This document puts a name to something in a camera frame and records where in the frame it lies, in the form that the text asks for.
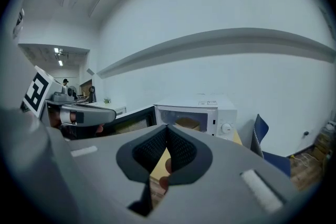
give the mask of microwave door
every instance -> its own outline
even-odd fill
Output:
[[[158,125],[169,124],[182,126],[211,135],[215,135],[217,132],[217,114],[216,109],[155,106],[155,115]]]
[[[117,116],[115,121],[105,124],[103,132],[97,134],[97,136],[123,134],[153,125],[156,125],[155,108],[154,106],[146,106]]]

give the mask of white wall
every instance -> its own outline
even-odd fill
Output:
[[[88,70],[88,56],[90,53],[87,54],[85,61],[79,66],[79,85],[87,82],[88,80],[92,79],[92,75],[90,75]]]
[[[97,44],[99,24],[85,15],[55,7],[48,16],[27,16],[19,43],[91,49]]]
[[[92,85],[95,87],[97,102],[104,101],[107,97],[104,91],[104,81],[97,74],[92,76]]]
[[[238,109],[237,130],[248,146],[259,113],[270,129],[263,150],[287,156],[314,141],[334,109],[332,63],[279,54],[234,54],[188,59],[133,70],[104,80],[112,102],[128,111],[169,95],[225,93]],[[309,131],[310,135],[302,138]]]
[[[74,86],[77,89],[77,94],[80,94],[80,87],[79,87],[79,67],[73,66],[53,66],[53,65],[38,65],[48,74],[53,76],[59,83],[63,83],[63,79],[67,79],[69,83],[67,86]]]
[[[101,28],[98,69],[168,40],[241,27],[286,31],[336,48],[315,0],[127,0]]]
[[[240,27],[285,31],[335,48],[315,0],[127,0],[101,28],[98,71],[168,40]],[[256,50],[245,49],[251,46]],[[225,93],[238,108],[245,145],[258,113],[270,126],[265,151],[286,156],[312,144],[334,108],[333,59],[273,44],[243,44],[230,53],[221,53],[220,45],[205,47],[120,70],[104,79],[104,93],[124,101],[128,111],[172,94]],[[220,55],[202,57],[204,49]],[[304,131],[310,132],[306,138]]]

